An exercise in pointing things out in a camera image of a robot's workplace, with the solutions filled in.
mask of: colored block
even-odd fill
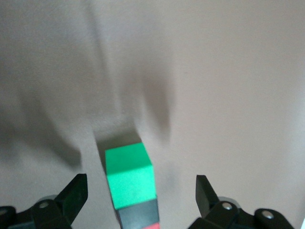
[[[160,224],[159,223],[155,223],[155,224],[152,224],[146,228],[143,228],[143,229],[160,229]]]
[[[152,166],[143,143],[106,150],[106,174],[116,210],[156,199]]]
[[[159,222],[157,199],[117,211],[122,229],[142,229]]]

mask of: silver screw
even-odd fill
[[[6,214],[8,211],[4,208],[0,210],[0,216]]]
[[[231,204],[227,203],[227,202],[224,202],[223,203],[223,208],[224,209],[227,209],[227,210],[231,210],[233,207]]]
[[[270,211],[267,211],[267,210],[262,211],[262,215],[265,216],[267,219],[274,218],[274,215]]]
[[[49,205],[48,202],[42,202],[41,204],[39,204],[39,208],[45,208]]]

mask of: bolt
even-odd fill
[[[39,204],[39,208],[45,208],[49,205],[48,202],[42,202],[41,204]]]
[[[267,219],[274,218],[274,215],[270,211],[267,211],[267,210],[262,211],[262,215],[265,216]]]
[[[0,210],[0,216],[5,215],[8,211],[4,208]]]
[[[224,202],[223,203],[223,208],[224,209],[227,209],[227,210],[231,210],[233,207],[231,204],[227,203],[227,202]]]

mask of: screw head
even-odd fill
[[[233,207],[231,204],[227,203],[227,202],[224,202],[223,203],[223,208],[224,209],[227,209],[227,210],[231,210]]]
[[[274,215],[270,211],[267,211],[267,210],[262,211],[262,215],[265,216],[267,219],[274,218]]]
[[[7,212],[8,211],[5,208],[0,209],[0,216],[5,215]]]
[[[45,202],[42,202],[41,204],[39,204],[39,208],[45,208],[48,205],[49,205],[49,203],[45,201]]]

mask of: stacked block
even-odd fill
[[[143,143],[106,150],[106,175],[122,229],[159,229],[152,163]]]

